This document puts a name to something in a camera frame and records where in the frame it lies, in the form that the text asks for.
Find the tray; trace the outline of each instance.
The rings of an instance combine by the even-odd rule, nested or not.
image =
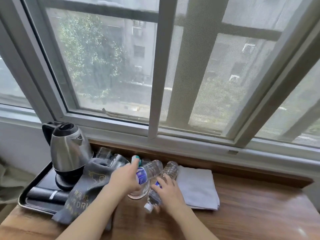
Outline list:
[[[32,200],[27,198],[27,193],[34,186],[39,186],[51,190],[61,190],[55,183],[56,172],[52,167],[52,162],[50,162],[22,191],[18,198],[18,204],[22,208],[29,210],[41,212],[48,215],[54,215],[58,211],[62,210],[63,205],[54,204],[49,202],[43,202],[38,200]]]

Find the tree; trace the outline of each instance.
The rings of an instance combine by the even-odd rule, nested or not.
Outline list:
[[[113,80],[124,80],[133,75],[123,46],[97,15],[67,14],[62,17],[59,38],[77,94],[106,97]]]

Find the black kettle handle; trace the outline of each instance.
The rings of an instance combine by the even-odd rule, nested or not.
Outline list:
[[[47,140],[49,146],[51,144],[51,137],[54,129],[57,127],[56,124],[52,122],[48,122],[46,124],[42,124],[42,132],[44,134],[45,139]]]

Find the blue label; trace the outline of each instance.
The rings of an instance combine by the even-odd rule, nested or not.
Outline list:
[[[139,184],[144,184],[146,181],[148,181],[147,173],[142,167],[138,167],[137,177]]]
[[[158,181],[155,182],[155,185],[159,186],[162,189],[162,186],[160,185],[160,183]]]

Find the person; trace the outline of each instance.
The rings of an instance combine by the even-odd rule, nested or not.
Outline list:
[[[120,200],[127,194],[139,190],[136,172],[139,160],[116,169],[109,183],[102,188],[87,209],[70,224],[57,240],[98,240]],[[186,240],[218,240],[197,218],[184,202],[175,180],[164,175],[166,182],[158,177],[161,187],[152,185],[162,200],[162,208],[178,223]]]

